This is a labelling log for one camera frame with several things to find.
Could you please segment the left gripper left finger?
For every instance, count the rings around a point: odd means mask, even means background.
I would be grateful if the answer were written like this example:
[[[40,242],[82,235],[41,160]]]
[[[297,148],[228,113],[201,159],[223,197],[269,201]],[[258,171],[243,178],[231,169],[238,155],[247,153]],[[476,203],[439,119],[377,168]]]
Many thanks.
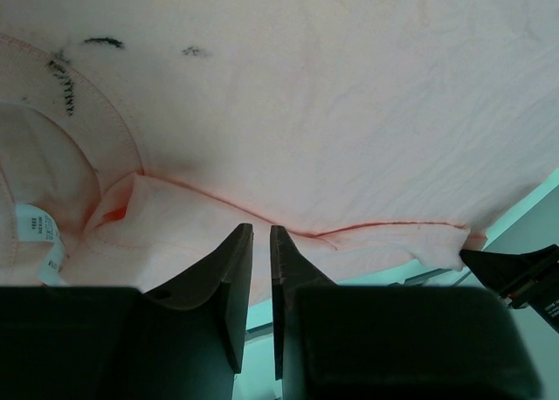
[[[148,291],[155,303],[178,312],[208,307],[234,373],[242,368],[252,276],[253,227],[239,224],[210,254]]]

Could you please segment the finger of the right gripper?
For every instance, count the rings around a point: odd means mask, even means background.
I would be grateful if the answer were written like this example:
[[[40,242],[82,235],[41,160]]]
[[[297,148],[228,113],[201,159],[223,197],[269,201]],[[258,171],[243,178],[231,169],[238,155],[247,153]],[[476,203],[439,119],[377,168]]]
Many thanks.
[[[459,256],[483,286],[498,295],[510,295],[555,264],[558,247],[523,254],[462,250]]]

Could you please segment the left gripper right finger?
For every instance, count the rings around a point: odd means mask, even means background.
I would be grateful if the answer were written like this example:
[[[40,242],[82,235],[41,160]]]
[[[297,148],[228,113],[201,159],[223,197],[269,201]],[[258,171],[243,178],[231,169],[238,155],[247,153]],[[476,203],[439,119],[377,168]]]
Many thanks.
[[[297,290],[306,286],[336,286],[336,284],[300,253],[284,226],[271,227],[270,265],[274,369],[275,379],[280,380],[283,376],[287,313],[293,308]]]

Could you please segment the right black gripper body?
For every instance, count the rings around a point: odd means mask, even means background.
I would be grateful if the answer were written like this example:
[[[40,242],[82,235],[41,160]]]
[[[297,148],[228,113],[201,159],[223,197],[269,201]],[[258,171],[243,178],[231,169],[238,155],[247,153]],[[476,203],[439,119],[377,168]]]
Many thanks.
[[[558,254],[527,253],[520,269],[500,290],[508,308],[531,307],[553,330],[558,329]]]

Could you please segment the salmon pink t shirt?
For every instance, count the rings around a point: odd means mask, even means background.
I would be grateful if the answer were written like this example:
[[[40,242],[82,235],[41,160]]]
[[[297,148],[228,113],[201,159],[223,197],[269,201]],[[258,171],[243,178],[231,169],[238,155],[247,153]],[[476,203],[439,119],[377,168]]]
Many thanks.
[[[558,166],[558,0],[1,0],[1,281],[46,211],[75,286],[149,290],[254,227],[332,279],[459,269]]]

